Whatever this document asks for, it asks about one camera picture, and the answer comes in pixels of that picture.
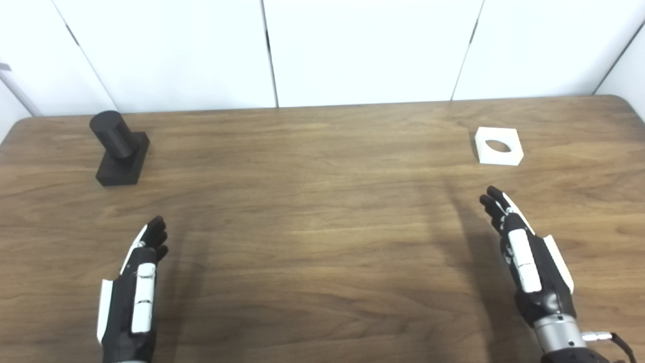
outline black cylinder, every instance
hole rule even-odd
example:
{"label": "black cylinder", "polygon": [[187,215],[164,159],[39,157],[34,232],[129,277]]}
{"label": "black cylinder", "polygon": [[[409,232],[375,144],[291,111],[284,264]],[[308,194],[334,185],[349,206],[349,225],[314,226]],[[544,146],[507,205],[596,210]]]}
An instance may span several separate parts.
{"label": "black cylinder", "polygon": [[116,111],[104,111],[92,117],[90,129],[115,159],[127,158],[139,148],[128,125]]}

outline white plastic panel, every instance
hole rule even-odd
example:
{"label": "white plastic panel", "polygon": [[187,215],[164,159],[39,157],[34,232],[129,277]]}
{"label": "white plastic panel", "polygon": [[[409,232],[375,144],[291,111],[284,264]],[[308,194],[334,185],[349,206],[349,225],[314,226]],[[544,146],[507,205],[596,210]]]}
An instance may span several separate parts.
{"label": "white plastic panel", "polygon": [[644,0],[486,0],[454,99],[591,94]]}
{"label": "white plastic panel", "polygon": [[264,0],[281,107],[450,99],[481,0]]}
{"label": "white plastic panel", "polygon": [[615,94],[626,99],[640,118],[645,119],[645,30],[640,30],[597,94]]}
{"label": "white plastic panel", "polygon": [[2,77],[34,116],[114,109],[50,0],[0,0]]}
{"label": "white plastic panel", "polygon": [[17,121],[31,116],[9,88],[0,81],[0,143]]}
{"label": "white plastic panel", "polygon": [[121,112],[274,107],[259,0],[54,0]]}

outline black square base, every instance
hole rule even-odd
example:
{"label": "black square base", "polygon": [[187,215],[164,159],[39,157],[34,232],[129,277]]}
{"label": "black square base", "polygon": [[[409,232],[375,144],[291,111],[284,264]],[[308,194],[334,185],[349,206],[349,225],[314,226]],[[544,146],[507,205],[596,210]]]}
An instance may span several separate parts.
{"label": "black square base", "polygon": [[125,159],[115,159],[107,152],[103,155],[99,170],[96,172],[96,180],[102,186],[132,185],[139,181],[150,140],[145,132],[133,132],[132,136],[139,143],[139,148],[134,154]]}

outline fingertip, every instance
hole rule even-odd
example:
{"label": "fingertip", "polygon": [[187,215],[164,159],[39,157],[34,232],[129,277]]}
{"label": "fingertip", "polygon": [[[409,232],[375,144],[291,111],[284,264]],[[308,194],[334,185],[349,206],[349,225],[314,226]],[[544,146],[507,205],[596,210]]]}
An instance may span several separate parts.
{"label": "fingertip", "polygon": [[157,249],[157,262],[161,261],[168,254],[168,251],[168,246],[160,246]]}

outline wooden table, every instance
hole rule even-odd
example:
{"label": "wooden table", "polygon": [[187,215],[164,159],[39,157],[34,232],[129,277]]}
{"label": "wooden table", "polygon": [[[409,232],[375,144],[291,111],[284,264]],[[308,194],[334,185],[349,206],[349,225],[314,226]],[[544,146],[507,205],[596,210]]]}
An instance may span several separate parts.
{"label": "wooden table", "polygon": [[[645,125],[619,98],[125,119],[152,142],[136,186],[94,180],[88,116],[0,147],[0,361],[99,362],[100,281],[161,214],[156,362],[538,362],[491,184],[559,243],[580,327],[645,359]],[[479,126],[517,128],[522,163],[479,165]]]}

